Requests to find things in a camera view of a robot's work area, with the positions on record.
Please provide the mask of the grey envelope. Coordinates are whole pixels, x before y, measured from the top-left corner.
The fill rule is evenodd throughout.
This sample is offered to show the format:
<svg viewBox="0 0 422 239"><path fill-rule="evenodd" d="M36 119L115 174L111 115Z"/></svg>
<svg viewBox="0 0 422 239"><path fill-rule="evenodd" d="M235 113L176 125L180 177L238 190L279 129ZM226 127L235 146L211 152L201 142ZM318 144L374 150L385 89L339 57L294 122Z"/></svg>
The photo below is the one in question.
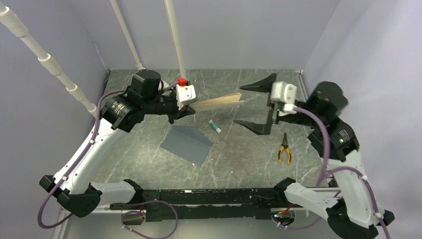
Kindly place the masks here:
<svg viewBox="0 0 422 239"><path fill-rule="evenodd" d="M202 166L213 143L197 127L171 127L160 147L184 160Z"/></svg>

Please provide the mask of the cream letter paper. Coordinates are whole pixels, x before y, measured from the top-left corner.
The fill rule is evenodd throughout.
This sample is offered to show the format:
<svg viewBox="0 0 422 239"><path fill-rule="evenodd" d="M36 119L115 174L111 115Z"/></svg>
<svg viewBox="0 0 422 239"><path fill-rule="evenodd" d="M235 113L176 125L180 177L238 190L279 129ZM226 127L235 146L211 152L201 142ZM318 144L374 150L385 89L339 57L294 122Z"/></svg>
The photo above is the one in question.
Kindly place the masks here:
<svg viewBox="0 0 422 239"><path fill-rule="evenodd" d="M232 107L237 107L243 104L244 101L242 101L240 98L241 98L241 93L232 93L232 94L225 95L222 97L190 104L190 108L192 108L196 112L212 111L212 110L218 110L218 109L223 109L223 108L232 108Z"/></svg>

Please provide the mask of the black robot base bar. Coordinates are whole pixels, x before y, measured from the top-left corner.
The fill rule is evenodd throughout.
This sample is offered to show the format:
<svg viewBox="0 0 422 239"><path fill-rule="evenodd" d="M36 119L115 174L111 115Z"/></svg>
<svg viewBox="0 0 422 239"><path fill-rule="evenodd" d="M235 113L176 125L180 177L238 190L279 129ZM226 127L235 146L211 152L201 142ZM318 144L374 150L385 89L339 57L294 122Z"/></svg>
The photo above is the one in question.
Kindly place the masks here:
<svg viewBox="0 0 422 239"><path fill-rule="evenodd" d="M136 187L134 199L112 203L109 208L142 211L147 222L161 222L175 218L268 220L273 214L295 207L275 188L147 190Z"/></svg>

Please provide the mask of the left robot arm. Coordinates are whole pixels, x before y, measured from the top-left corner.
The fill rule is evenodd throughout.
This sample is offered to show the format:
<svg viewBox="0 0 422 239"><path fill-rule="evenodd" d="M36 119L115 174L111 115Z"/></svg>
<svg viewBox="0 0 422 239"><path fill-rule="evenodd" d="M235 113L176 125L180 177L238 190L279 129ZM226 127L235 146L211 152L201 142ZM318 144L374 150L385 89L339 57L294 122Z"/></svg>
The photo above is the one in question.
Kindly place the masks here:
<svg viewBox="0 0 422 239"><path fill-rule="evenodd" d="M146 115L166 115L169 123L174 123L194 114L190 104L196 99L195 88L189 81L180 78L165 86L158 72L140 70L125 90L100 99L100 111L86 140L61 170L41 178L41 187L79 218L106 204L125 203L130 209L139 208L143 190L134 181L95 183L93 176L114 145Z"/></svg>

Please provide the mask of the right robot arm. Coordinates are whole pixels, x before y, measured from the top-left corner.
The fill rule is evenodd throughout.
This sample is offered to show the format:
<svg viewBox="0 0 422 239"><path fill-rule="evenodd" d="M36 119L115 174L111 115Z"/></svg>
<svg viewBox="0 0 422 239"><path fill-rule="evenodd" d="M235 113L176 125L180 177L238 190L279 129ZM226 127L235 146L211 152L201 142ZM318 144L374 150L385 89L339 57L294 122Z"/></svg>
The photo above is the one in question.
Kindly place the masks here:
<svg viewBox="0 0 422 239"><path fill-rule="evenodd" d="M317 182L332 176L341 195L339 198L324 196L292 178L285 178L274 187L273 201L281 207L298 205L315 213L343 239L376 238L378 227L386 230L395 217L378 204L364 172L357 136L339 117L348 105L342 89L334 82L323 81L301 102L296 100L295 85L276 78L273 73L241 86L245 91L268 94L270 109L266 123L244 120L237 123L257 135L268 135L272 125L281 121L310 127L308 140L322 162Z"/></svg>

